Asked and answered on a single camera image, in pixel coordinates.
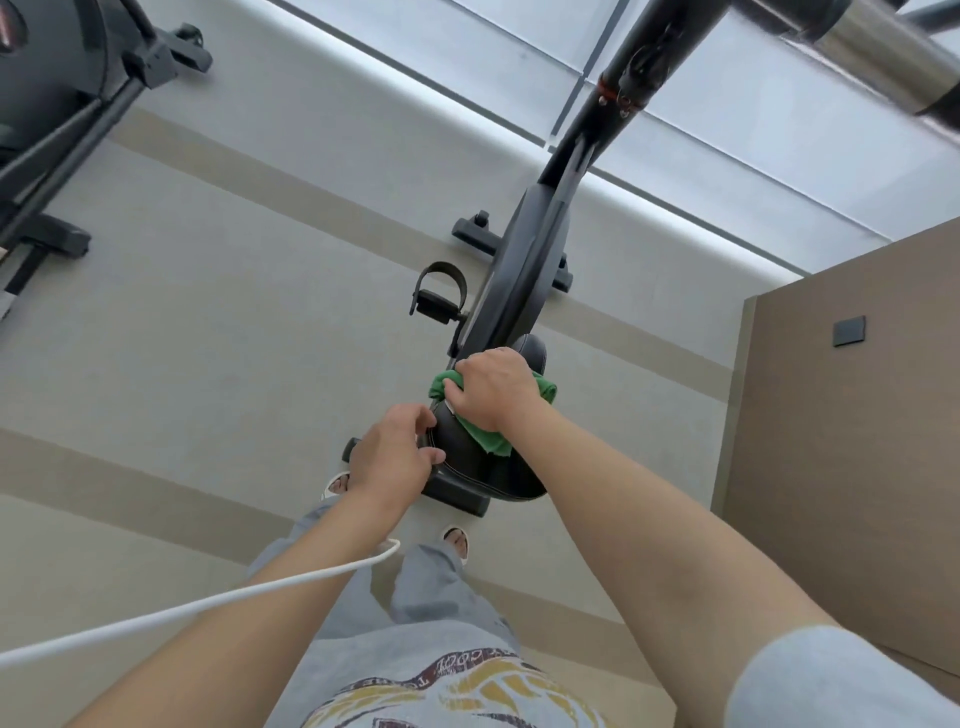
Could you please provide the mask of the black exercise machine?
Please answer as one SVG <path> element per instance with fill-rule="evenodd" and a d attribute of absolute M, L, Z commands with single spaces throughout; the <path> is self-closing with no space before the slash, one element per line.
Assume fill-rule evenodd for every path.
<path fill-rule="evenodd" d="M 162 30 L 139 0 L 0 0 L 0 321 L 44 261 L 91 236 L 46 209 L 144 91 L 210 71 L 196 26 Z"/>

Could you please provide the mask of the black exercise bike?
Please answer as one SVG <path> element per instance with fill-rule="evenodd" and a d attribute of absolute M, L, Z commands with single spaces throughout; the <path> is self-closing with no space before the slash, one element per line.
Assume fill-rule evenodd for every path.
<path fill-rule="evenodd" d="M 533 334 L 548 295 L 570 291 L 565 246 L 583 177 L 730 9 L 906 116 L 960 136 L 960 55 L 934 39 L 960 29 L 960 0 L 901 12 L 908 1 L 648 0 L 505 231 L 491 231 L 485 210 L 454 224 L 452 236 L 490 263 L 466 320 L 450 321 L 448 368 Z M 445 275 L 428 275 L 423 288 L 459 302 Z"/>

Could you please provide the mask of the person's right hand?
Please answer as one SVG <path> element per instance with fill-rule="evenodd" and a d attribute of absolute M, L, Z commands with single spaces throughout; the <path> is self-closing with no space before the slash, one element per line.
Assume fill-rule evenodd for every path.
<path fill-rule="evenodd" d="M 455 370 L 465 379 L 471 399 L 471 415 L 466 420 L 484 431 L 498 431 L 507 437 L 517 423 L 546 405 L 533 370 L 510 347 L 474 353 L 459 361 Z"/>

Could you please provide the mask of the green cleaning cloth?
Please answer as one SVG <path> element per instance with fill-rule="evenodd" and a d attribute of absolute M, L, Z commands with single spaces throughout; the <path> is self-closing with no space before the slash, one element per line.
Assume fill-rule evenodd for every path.
<path fill-rule="evenodd" d="M 541 373 L 536 371 L 533 372 L 533 377 L 536 381 L 540 397 L 546 401 L 547 404 L 553 405 L 558 394 L 557 384 L 545 378 Z M 464 380 L 460 372 L 453 369 L 444 370 L 435 375 L 434 379 L 432 380 L 428 391 L 429 399 L 435 403 L 444 404 L 446 409 L 453 415 L 456 422 L 465 430 L 465 432 L 472 438 L 474 443 L 478 445 L 485 454 L 498 457 L 510 456 L 513 452 L 513 447 L 502 435 L 502 433 L 498 431 L 484 430 L 469 420 L 461 417 L 461 415 L 447 399 L 448 390 L 445 382 L 454 383 L 454 385 L 456 385 L 456 387 L 461 391 L 464 388 Z"/>

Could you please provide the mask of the grey printed shirt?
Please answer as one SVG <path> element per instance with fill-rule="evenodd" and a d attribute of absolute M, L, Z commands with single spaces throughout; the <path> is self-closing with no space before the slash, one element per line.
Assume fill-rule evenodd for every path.
<path fill-rule="evenodd" d="M 610 728 L 595 710 L 509 650 L 458 650 L 402 678 L 344 685 L 302 728 Z M 960 728 L 960 706 L 861 637 L 808 627 L 747 665 L 722 728 Z"/>

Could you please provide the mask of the black bike saddle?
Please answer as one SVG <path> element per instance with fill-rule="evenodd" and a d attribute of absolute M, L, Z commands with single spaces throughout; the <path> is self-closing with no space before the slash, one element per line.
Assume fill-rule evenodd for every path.
<path fill-rule="evenodd" d="M 522 335 L 514 342 L 512 349 L 522 355 L 533 373 L 544 375 L 546 345 L 537 335 Z M 444 403 L 432 399 L 431 403 L 437 423 L 427 430 L 425 440 L 426 446 L 446 452 L 445 461 L 438 465 L 439 477 L 454 487 L 491 500 L 525 503 L 538 500 L 546 494 L 546 487 L 534 469 L 511 442 L 511 434 L 505 437 L 512 446 L 510 456 L 486 454 Z"/>

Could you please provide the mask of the person's right forearm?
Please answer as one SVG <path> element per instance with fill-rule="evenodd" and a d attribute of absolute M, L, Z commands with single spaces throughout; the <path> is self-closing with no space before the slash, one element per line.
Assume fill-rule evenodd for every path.
<path fill-rule="evenodd" d="M 721 728 L 750 661 L 836 626 L 771 559 L 674 485 L 537 396 L 498 415 L 584 562 L 694 728 Z"/>

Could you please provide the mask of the person's left hand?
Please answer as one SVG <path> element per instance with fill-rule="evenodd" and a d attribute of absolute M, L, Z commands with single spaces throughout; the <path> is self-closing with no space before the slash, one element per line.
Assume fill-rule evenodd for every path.
<path fill-rule="evenodd" d="M 421 437 L 437 424 L 424 404 L 390 407 L 360 439 L 350 455 L 347 493 L 388 515 L 397 523 L 422 494 L 432 469 L 416 462 Z"/>

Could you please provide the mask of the grey trousers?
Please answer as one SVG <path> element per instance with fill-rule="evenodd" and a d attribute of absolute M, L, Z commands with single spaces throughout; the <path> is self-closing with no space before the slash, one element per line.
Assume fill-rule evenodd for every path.
<path fill-rule="evenodd" d="M 348 575 L 293 675 L 306 665 L 314 683 L 332 689 L 363 678 L 403 681 L 417 669 L 446 667 L 451 653 L 472 657 L 485 655 L 487 648 L 523 664 L 516 637 L 466 583 L 451 545 L 437 541 L 407 551 L 394 583 L 390 619 L 375 603 L 366 570 Z"/>

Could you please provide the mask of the person's left forearm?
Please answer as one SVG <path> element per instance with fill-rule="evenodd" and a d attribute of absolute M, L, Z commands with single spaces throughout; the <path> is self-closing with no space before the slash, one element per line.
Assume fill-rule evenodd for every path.
<path fill-rule="evenodd" d="M 409 502 L 357 488 L 251 580 L 260 586 L 371 556 Z M 64 728 L 263 728 L 347 573 L 210 610 Z"/>

